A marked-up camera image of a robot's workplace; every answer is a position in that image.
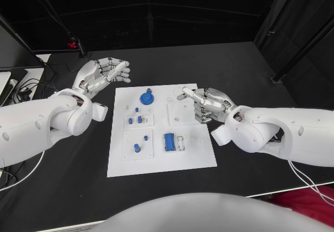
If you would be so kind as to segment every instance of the white platform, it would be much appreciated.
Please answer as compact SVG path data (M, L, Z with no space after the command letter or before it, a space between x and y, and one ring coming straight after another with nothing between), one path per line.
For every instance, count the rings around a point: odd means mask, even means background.
M184 86L197 88L196 84L117 88L108 177L217 166L207 126L194 120L193 100L176 99ZM147 88L154 96L151 105L140 102ZM166 133L174 133L176 151L166 152ZM183 136L184 151L179 150L177 136ZM140 153L134 152L134 144L141 147Z

